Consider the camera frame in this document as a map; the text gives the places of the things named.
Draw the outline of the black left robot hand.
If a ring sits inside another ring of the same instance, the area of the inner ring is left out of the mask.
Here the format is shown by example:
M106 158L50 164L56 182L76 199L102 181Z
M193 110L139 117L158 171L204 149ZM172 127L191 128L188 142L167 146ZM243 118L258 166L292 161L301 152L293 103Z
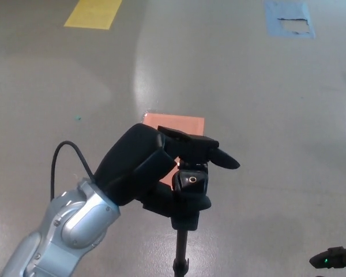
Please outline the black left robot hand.
M211 206L208 162L240 166L212 138L138 123L108 151L93 179L117 206L138 200L166 217L191 215Z

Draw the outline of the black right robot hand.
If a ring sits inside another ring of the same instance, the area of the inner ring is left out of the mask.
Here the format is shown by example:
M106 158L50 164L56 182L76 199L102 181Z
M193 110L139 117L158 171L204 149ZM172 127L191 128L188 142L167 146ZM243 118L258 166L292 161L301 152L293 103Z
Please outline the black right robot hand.
M328 248L326 251L313 256L309 263L316 269L345 268L346 248L342 246Z

